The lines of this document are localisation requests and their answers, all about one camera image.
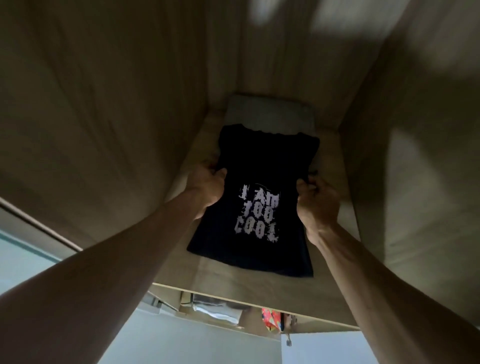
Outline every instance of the person's left hand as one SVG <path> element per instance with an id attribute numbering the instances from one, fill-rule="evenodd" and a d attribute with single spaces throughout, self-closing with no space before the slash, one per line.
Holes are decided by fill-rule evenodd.
<path id="1" fill-rule="evenodd" d="M 195 218 L 201 218 L 207 207 L 217 202 L 223 195 L 223 187 L 227 169 L 222 168 L 216 173 L 202 164 L 197 164 L 190 172 L 185 191 L 198 191 L 202 197 L 202 209 Z"/>

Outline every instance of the person's right arm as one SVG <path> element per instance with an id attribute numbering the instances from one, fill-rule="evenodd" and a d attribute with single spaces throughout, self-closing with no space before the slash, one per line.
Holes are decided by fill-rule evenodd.
<path id="1" fill-rule="evenodd" d="M 480 363 L 480 331 L 385 267 L 337 223 L 336 191 L 309 182 L 297 182 L 298 215 L 379 363 Z"/>

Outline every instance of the forearm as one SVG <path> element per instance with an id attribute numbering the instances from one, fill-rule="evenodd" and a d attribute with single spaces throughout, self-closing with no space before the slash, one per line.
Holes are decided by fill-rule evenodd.
<path id="1" fill-rule="evenodd" d="M 388 270 L 339 225 L 309 234 L 380 363 L 473 363 L 480 332 Z"/>
<path id="2" fill-rule="evenodd" d="M 183 192 L 131 228 L 6 292 L 0 297 L 2 357 L 96 362 L 202 208 L 200 194 Z"/>

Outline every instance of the hand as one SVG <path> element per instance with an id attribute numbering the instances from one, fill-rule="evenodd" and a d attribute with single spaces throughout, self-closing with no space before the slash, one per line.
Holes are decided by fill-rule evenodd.
<path id="1" fill-rule="evenodd" d="M 309 177 L 309 184 L 297 181 L 297 214 L 305 225 L 308 240 L 318 244 L 318 233 L 327 230 L 338 218 L 338 192 L 320 176 Z"/>
<path id="2" fill-rule="evenodd" d="M 202 201 L 200 213 L 195 218 L 201 218 L 206 208 L 222 197 L 226 176 L 226 168 L 222 168 L 214 174 L 213 171 L 201 164 L 197 164 L 190 172 L 185 191 L 197 191 Z"/>

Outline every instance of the black shirt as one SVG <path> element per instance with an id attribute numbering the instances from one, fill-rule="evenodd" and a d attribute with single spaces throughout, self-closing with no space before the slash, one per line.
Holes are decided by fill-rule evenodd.
<path id="1" fill-rule="evenodd" d="M 232 266 L 312 277 L 297 216 L 298 178 L 307 180 L 319 139 L 222 128 L 217 168 L 227 168 L 221 199 L 200 222 L 189 252 Z"/>

